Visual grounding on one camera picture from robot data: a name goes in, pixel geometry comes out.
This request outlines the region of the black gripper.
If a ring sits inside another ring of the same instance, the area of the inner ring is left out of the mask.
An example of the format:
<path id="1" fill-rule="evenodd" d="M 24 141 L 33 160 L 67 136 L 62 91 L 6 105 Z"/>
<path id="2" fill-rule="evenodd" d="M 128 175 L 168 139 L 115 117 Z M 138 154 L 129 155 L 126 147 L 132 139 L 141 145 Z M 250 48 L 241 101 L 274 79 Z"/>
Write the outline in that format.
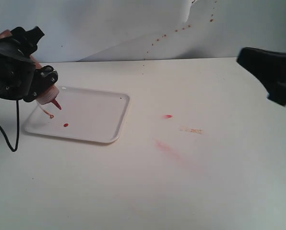
<path id="1" fill-rule="evenodd" d="M 38 26 L 27 31 L 16 27 L 11 34 L 12 39 L 0 39 L 0 98 L 23 99 L 27 103 L 53 102 L 59 94 L 55 86 L 58 72 L 50 65 L 35 71 L 35 63 L 30 58 L 45 34 Z"/>

